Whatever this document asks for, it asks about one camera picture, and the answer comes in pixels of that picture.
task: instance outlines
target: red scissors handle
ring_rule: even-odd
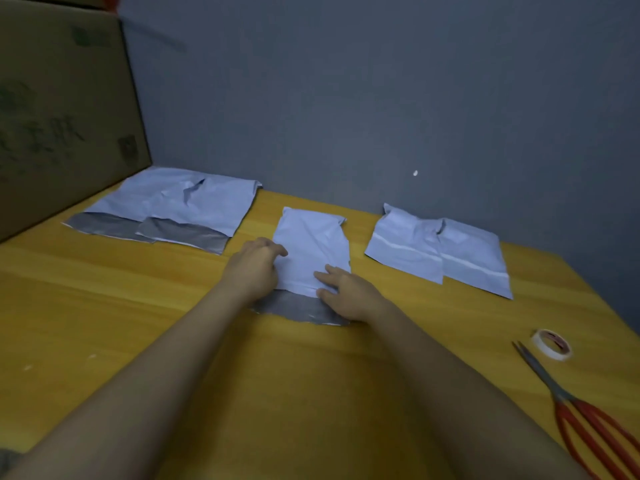
[[[615,452],[620,460],[624,462],[624,464],[629,468],[629,470],[633,473],[633,475],[640,480],[640,468],[636,462],[631,458],[629,453],[622,448],[622,445],[613,437],[613,435],[604,427],[600,419],[603,419],[607,423],[609,423],[613,428],[618,430],[620,434],[622,434],[628,441],[635,446],[635,448],[640,451],[640,444],[638,441],[624,428],[622,428],[617,421],[615,421],[612,417],[608,416],[608,414],[599,410],[595,406],[592,406],[589,403],[585,403],[584,401],[580,401],[579,399],[573,399],[572,404],[580,411],[580,414],[584,416],[584,418],[588,421],[588,423],[598,432],[600,436],[603,437],[604,441],[610,446],[610,448]],[[556,421],[558,424],[558,429],[560,430],[560,434],[564,439],[564,444],[566,444],[567,450],[571,453],[571,456],[574,460],[576,460],[582,468],[584,468],[587,473],[594,478],[595,480],[599,480],[599,477],[588,468],[587,464],[578,454],[578,451],[575,449],[574,444],[571,441],[571,437],[569,436],[569,432],[567,429],[566,423],[569,423],[571,427],[575,430],[575,432],[580,436],[582,441],[589,447],[591,451],[593,451],[594,455],[598,460],[602,462],[602,464],[607,468],[609,473],[616,480],[628,480],[628,476],[622,469],[615,464],[615,462],[611,459],[611,457],[603,450],[603,448],[596,442],[596,440],[589,434],[585,427],[580,423],[578,418],[574,416],[569,407],[566,404],[556,402]]]

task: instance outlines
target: gray wall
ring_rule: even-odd
[[[560,253],[640,330],[640,0],[123,0],[157,164]]]

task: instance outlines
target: wooden table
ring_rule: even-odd
[[[271,236],[283,206],[347,217],[353,272],[505,391],[560,441],[544,384],[511,346],[550,328],[575,350],[541,359],[640,436],[640,340],[558,256],[503,244],[515,299],[437,285],[364,256],[379,216],[261,190],[222,256],[84,235],[60,222],[0,245],[0,446],[28,450]],[[608,478],[597,462],[596,471]],[[161,478],[452,478],[395,364],[368,327],[244,312],[175,434]]]

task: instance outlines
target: white tape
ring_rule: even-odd
[[[540,352],[542,352],[547,357],[551,357],[554,360],[564,361],[569,359],[569,357],[573,355],[573,350],[571,348],[571,345],[569,345],[569,342],[560,337],[560,335],[558,335],[555,331],[536,330],[531,339],[536,347],[539,348]],[[549,347],[545,343],[544,339],[551,340],[553,343],[555,343],[560,349],[560,352]]]

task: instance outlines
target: scissors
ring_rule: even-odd
[[[617,439],[609,432],[607,428],[604,427],[602,421],[608,423],[612,428],[617,430],[622,436],[624,436],[629,443],[631,443],[638,452],[640,452],[640,442],[636,440],[631,433],[629,433],[625,428],[619,425],[619,423],[614,420],[611,416],[606,414],[604,411],[601,411],[596,406],[592,404],[581,401],[576,398],[574,395],[565,391],[560,385],[552,379],[551,375],[542,367],[542,364],[538,362],[533,354],[530,352],[528,348],[526,348],[522,342],[513,342],[513,346],[516,347],[518,353],[522,356],[526,363],[533,369],[533,371],[538,375],[542,382],[544,382],[549,390],[551,391],[551,395],[553,396],[554,402],[556,403],[556,422],[558,425],[558,429],[560,430],[560,434],[564,440],[564,444],[571,453],[571,456],[574,460],[581,464],[582,468],[587,470],[587,473],[591,475],[594,480],[600,480],[600,478],[591,471],[590,468],[587,467],[584,460],[578,455],[578,451],[575,449],[574,444],[571,441],[571,437],[569,436],[569,430],[567,428],[567,424],[571,426],[578,436],[584,441],[589,449],[596,455],[597,459],[602,462],[602,464],[607,468],[607,470],[611,473],[613,478],[616,480],[629,480],[628,476],[622,469],[620,469],[617,464],[611,459],[611,457],[603,450],[603,448],[596,442],[596,440],[589,434],[586,428],[580,423],[578,418],[571,412],[567,403],[571,403],[575,409],[580,411],[580,414],[587,420],[587,422],[594,428],[598,434],[604,439],[604,441],[609,445],[611,450],[622,460],[622,463],[629,469],[631,473],[636,477],[636,479],[640,480],[640,467],[631,458],[631,455],[622,447],[622,445],[618,442]]]

